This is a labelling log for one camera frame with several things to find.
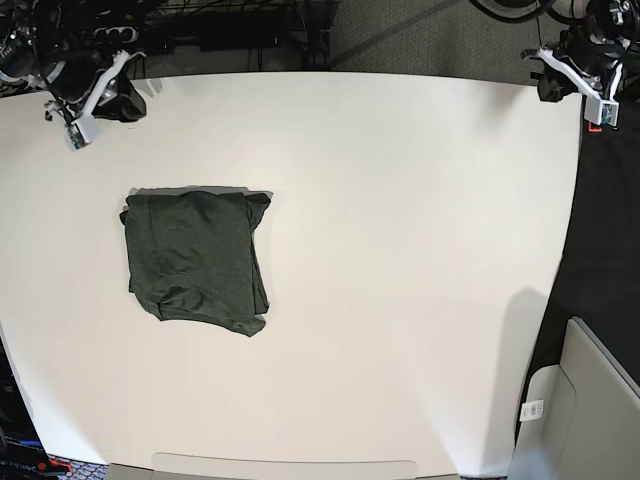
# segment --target white tabletop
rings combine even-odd
[[[0,101],[0,320],[47,451],[506,473],[579,98],[364,74],[159,85],[147,118],[75,154],[46,93]],[[127,291],[128,192],[185,185],[274,193],[251,339],[160,323]]]

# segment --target sticker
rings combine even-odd
[[[530,422],[531,420],[538,420],[542,418],[543,413],[544,400],[525,403],[522,405],[522,410],[520,410],[520,421]]]

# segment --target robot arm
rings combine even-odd
[[[534,3],[532,0],[495,1],[508,8]],[[625,57],[640,34],[640,0],[590,0],[586,16],[580,19],[559,15],[553,10],[554,3],[555,0],[540,2],[528,20],[549,13],[555,20],[568,24],[568,29],[561,33],[557,43],[523,52],[523,58],[544,63],[544,72],[534,75],[539,80],[540,99],[558,102],[566,95],[579,92],[586,97],[588,121],[615,127],[619,104],[614,96],[623,78]],[[507,17],[495,14],[492,18]]]

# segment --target dark green t-shirt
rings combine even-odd
[[[249,337],[269,308],[253,231],[264,193],[131,195],[123,213],[130,291],[160,320],[213,323]]]

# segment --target cable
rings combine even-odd
[[[27,28],[29,30],[29,37],[31,38],[31,47],[33,49],[33,56],[35,57],[38,74],[40,75],[40,77],[42,78],[42,81],[46,85],[47,90],[49,90],[49,92],[51,92],[51,95],[53,95],[53,98],[58,104],[58,107],[60,107],[60,113],[62,113],[62,118],[64,118],[65,123],[67,124],[68,127],[71,127],[71,123],[73,122],[73,115],[71,115],[71,113],[67,109],[66,105],[62,102],[62,99],[58,96],[58,94],[53,91],[53,88],[51,87],[51,83],[49,82],[49,79],[45,75],[44,69],[42,68],[42,62],[40,61],[40,55],[38,54],[38,46],[37,46],[38,39],[33,29],[33,18],[29,19]]]
[[[542,28],[540,27],[540,17],[536,17],[536,24],[538,25],[538,45],[542,48]]]
[[[485,15],[487,15],[487,16],[489,16],[489,17],[491,17],[494,20],[497,20],[499,22],[510,23],[510,24],[525,23],[525,22],[528,22],[530,20],[533,20],[534,18],[538,18],[540,15],[543,15],[544,13],[546,13],[553,6],[553,4],[556,3],[556,1],[557,0],[544,0],[540,4],[540,6],[537,7],[535,10],[532,10],[529,13],[525,13],[524,15],[522,15],[520,17],[505,17],[505,16],[500,15],[499,13],[496,13],[493,10],[485,7],[478,0],[469,0],[469,2],[471,2],[471,5],[476,7],[478,10],[480,10]]]
[[[218,3],[222,3],[222,2],[226,2],[226,1],[227,0],[214,0],[213,2],[209,2],[206,5],[203,5],[201,7],[196,8],[193,12],[189,12],[189,15],[195,15],[196,13],[201,12],[205,8],[213,7],[214,5],[217,5]]]
[[[558,13],[557,10],[555,10],[553,7],[547,10],[547,14],[551,18],[553,18],[556,22],[562,23],[563,25],[578,25],[584,22],[582,18],[576,18],[575,16],[565,17],[564,15]]]

